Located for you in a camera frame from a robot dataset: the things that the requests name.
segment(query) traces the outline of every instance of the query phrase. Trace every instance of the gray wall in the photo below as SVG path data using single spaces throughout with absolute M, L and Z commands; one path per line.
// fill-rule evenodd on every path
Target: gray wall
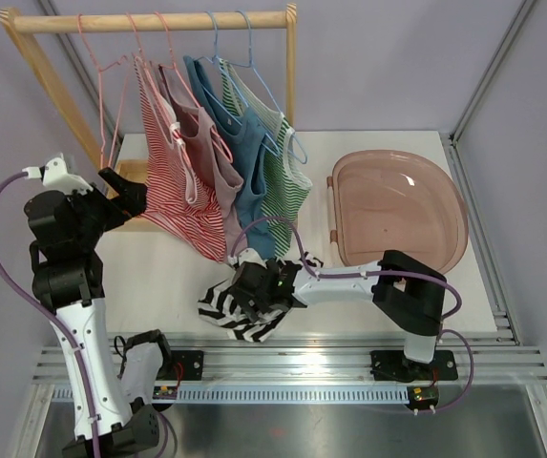
M 8 3 L 0 0 L 0 8 Z M 31 1 L 10 3 L 24 12 L 36 12 Z M 59 51 L 55 42 L 50 37 L 43 41 L 61 72 L 68 74 L 67 65 L 56 58 Z M 88 111 L 89 103 L 83 98 L 80 103 L 95 122 L 94 113 Z M 0 181 L 28 165 L 42 164 L 57 151 L 76 154 L 85 175 L 93 176 L 74 136 L 0 25 Z M 22 210 L 27 199 L 41 189 L 37 183 L 19 181 L 0 201 L 0 256 L 28 289 L 32 237 Z M 41 345 L 51 335 L 50 326 L 0 280 L 0 457 L 9 446 Z
M 547 2 L 460 140 L 526 344 L 547 360 Z
M 287 0 L 54 0 L 60 13 L 282 10 Z M 438 129 L 462 114 L 520 0 L 298 0 L 296 127 L 300 130 Z M 211 55 L 212 32 L 176 32 L 177 55 Z M 246 31 L 222 31 L 221 55 L 246 60 Z M 93 66 L 76 37 L 85 62 Z M 137 51 L 130 33 L 89 35 L 101 63 Z M 159 33 L 142 34 L 150 58 L 165 59 Z M 257 31 L 255 56 L 284 101 L 283 31 Z M 105 99 L 117 109 L 123 70 L 105 73 Z M 122 126 L 143 132 L 136 82 Z M 259 88 L 257 84 L 250 87 Z M 265 96 L 264 91 L 256 92 Z

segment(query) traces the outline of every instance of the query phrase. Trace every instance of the hanging garment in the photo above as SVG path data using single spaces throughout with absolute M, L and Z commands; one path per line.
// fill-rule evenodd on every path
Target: hanging garment
M 283 113 L 271 110 L 250 91 L 232 65 L 223 59 L 220 64 L 224 107 L 232 115 L 239 116 L 245 112 L 246 107 L 237 94 L 239 89 L 249 108 L 256 112 L 264 127 L 274 135 L 282 151 L 281 156 L 266 155 L 264 157 L 266 196 L 263 201 L 263 214 L 268 217 L 286 217 L 296 221 L 313 183 L 299 170 L 298 160 L 288 151 L 295 131 L 290 127 Z M 269 221 L 268 224 L 275 238 L 275 256 L 282 257 L 290 248 L 292 231 L 279 221 Z
M 266 195 L 263 141 L 266 130 L 251 110 L 245 111 L 239 123 L 235 121 L 225 112 L 221 102 L 214 99 L 214 90 L 201 63 L 187 55 L 184 56 L 184 63 L 193 95 L 216 123 L 218 132 L 233 153 L 233 167 L 243 178 L 235 208 L 241 226 L 246 227 L 263 217 Z M 275 256 L 275 240 L 266 221 L 256 224 L 247 232 L 247 244 L 258 251 L 264 260 Z
M 186 94 L 171 73 L 159 68 L 161 86 L 178 117 L 179 131 L 186 143 L 186 151 L 195 173 L 200 180 L 216 191 L 224 223 L 226 248 L 230 250 L 242 231 L 233 202 L 243 186 L 243 179 L 223 154 L 221 148 L 214 148 L 212 127 L 214 121 L 202 107 Z M 239 244 L 239 251 L 247 247 L 247 240 Z
M 143 217 L 185 240 L 206 258 L 223 261 L 226 243 L 215 192 L 194 174 L 190 160 L 182 153 L 178 124 L 166 122 L 175 114 L 153 86 L 146 65 L 135 58 L 149 153 L 148 206 Z
M 305 253 L 305 258 L 311 267 L 323 267 L 322 262 L 310 254 Z M 280 267 L 280 275 L 288 275 L 290 271 L 296 272 L 303 267 L 300 263 L 289 260 L 277 260 L 277 263 Z M 273 334 L 273 331 L 279 327 L 290 312 L 272 310 L 271 312 L 263 313 L 254 305 L 252 310 L 258 315 L 259 319 L 253 323 L 228 292 L 231 283 L 231 280 L 223 281 L 207 290 L 205 297 L 198 303 L 200 318 L 215 326 L 226 329 L 229 339 L 235 341 L 264 342 Z

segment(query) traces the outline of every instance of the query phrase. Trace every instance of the clothes rack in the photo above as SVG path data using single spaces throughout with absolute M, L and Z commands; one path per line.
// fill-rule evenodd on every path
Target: clothes rack
M 170 31 L 210 31 L 214 24 L 205 12 L 167 13 L 161 15 Z M 215 12 L 220 30 L 245 30 L 247 24 L 238 12 Z M 247 13 L 253 29 L 285 29 L 285 115 L 294 122 L 296 23 L 295 4 L 283 11 L 250 11 Z M 137 31 L 165 31 L 160 18 L 152 14 L 133 14 Z M 133 33 L 131 21 L 124 14 L 83 15 L 82 31 L 87 33 Z M 84 116 L 74 102 L 65 83 L 40 47 L 38 33 L 78 33 L 77 16 L 24 16 L 17 8 L 0 10 L 0 22 L 12 42 L 32 68 L 54 106 L 61 113 L 91 162 L 99 165 L 99 144 Z

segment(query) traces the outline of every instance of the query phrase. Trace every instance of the wooden post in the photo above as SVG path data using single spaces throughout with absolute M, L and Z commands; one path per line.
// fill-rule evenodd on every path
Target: wooden post
M 296 66 L 296 4 L 285 10 L 285 117 L 294 126 L 295 66 Z
M 35 77 L 40 82 L 54 106 L 61 113 L 65 122 L 70 126 L 80 145 L 96 169 L 99 168 L 99 144 L 89 128 L 82 113 L 75 105 L 67 87 L 54 70 L 53 64 L 40 47 L 32 34 L 20 33 L 14 26 L 14 19 L 21 15 L 17 8 L 4 8 L 0 10 L 0 22 L 6 29 L 14 46 L 29 63 Z

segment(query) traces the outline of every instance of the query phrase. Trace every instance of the striped fabric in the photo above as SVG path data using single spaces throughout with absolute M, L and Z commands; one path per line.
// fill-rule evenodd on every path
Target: striped fabric
M 268 217 L 286 217 L 296 221 L 299 210 L 313 184 L 299 170 L 299 162 L 288 152 L 294 129 L 288 123 L 283 113 L 268 108 L 239 78 L 232 65 L 221 59 L 222 77 L 222 103 L 232 115 L 242 115 L 245 104 L 238 95 L 237 89 L 252 108 L 264 127 L 276 139 L 276 143 L 282 154 L 264 155 L 264 180 L 266 182 L 266 195 L 263 202 L 263 213 Z M 269 221 L 269 231 L 275 238 L 275 256 L 284 256 L 290 248 L 292 231 L 279 221 Z
M 305 253 L 306 261 L 311 267 L 323 267 L 317 258 Z M 292 270 L 296 272 L 302 266 L 289 260 L 277 260 L 280 272 Z M 235 341 L 264 342 L 282 323 L 289 311 L 272 310 L 269 313 L 261 312 L 256 305 L 252 306 L 258 320 L 253 323 L 243 312 L 235 298 L 228 292 L 232 281 L 218 283 L 207 290 L 205 297 L 199 301 L 199 317 L 215 326 L 226 329 L 228 338 Z
M 213 189 L 194 174 L 188 156 L 169 124 L 173 110 L 162 100 L 149 69 L 136 57 L 141 116 L 148 143 L 148 205 L 143 217 L 185 240 L 210 260 L 226 255 L 221 208 Z

